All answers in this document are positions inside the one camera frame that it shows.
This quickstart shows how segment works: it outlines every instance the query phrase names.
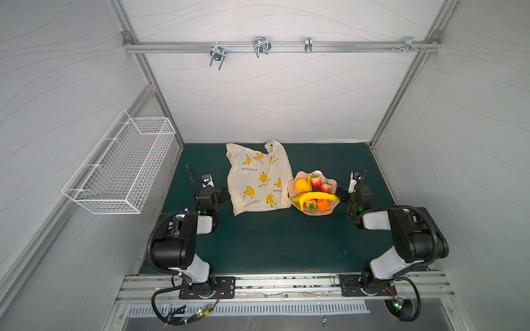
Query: banana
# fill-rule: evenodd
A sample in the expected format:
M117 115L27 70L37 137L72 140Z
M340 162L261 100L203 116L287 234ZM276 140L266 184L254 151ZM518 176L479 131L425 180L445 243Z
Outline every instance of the banana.
M307 200L311 200L311 199L325 199L325 200L329 200L329 201L337 201L339 199L339 197L334 195L334 194L329 194L329 193L324 193L324 192L307 192L307 193L304 193L304 195L302 195L300 197L300 199L298 200L298 202L300 203L300 209L302 211L304 211L304 203Z

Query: lemon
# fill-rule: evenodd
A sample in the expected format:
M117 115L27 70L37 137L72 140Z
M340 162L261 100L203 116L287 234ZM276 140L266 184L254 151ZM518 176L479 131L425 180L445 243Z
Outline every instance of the lemon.
M298 178L295 182L295 188L300 193L311 192L313 188L305 178Z

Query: wall hook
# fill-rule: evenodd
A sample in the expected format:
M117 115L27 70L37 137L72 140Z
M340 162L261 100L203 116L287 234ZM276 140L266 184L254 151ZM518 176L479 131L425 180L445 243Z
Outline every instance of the wall hook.
M311 53L313 51L313 38L311 37L305 37L305 52Z
M257 37L252 40L252 45L254 46L257 57L260 57L260 52L266 55L269 54L269 49L271 48L269 37Z
M223 61L225 60L225 57L226 57L225 50L222 47L213 46L210 49L210 55L211 55L210 66L214 62L214 60L220 61L218 70L221 70L221 66L223 65Z

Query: strawberry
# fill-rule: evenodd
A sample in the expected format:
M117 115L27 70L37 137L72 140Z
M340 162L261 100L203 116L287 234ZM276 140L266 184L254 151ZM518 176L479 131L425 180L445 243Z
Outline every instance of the strawberry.
M320 179L320 175L311 176L311 186L317 189L322 187L322 180Z
M304 208L306 208L308 211L315 211L316 210L316 200L315 199L307 200L304 203Z
M324 193L330 193L331 194L331 184L328 183L328 182L325 182L322 184L322 187L320 188L320 190Z

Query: aluminum rail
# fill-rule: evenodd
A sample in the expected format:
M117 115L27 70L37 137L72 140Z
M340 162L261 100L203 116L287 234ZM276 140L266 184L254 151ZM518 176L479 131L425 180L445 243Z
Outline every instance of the aluminum rail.
M381 300L391 296L343 297L340 287L334 284L336 273L286 273L286 274L219 274L234 276L235 297L223 301L285 301L285 300ZM417 286L422 298L454 298L455 294L443 271L409 272L406 274ZM169 275L126 276L115 303L150 303L158 289L171 287ZM415 298L409 283L394 283L402 298ZM157 302L188 302L180 300L179 292L162 293Z
M270 42L270 53L305 53L304 42ZM312 42L311 52L316 53L401 53L405 41L349 41ZM408 52L437 52L441 43L413 41ZM223 48L227 53L254 53L252 42L132 42L124 44L127 53L210 53L213 46Z

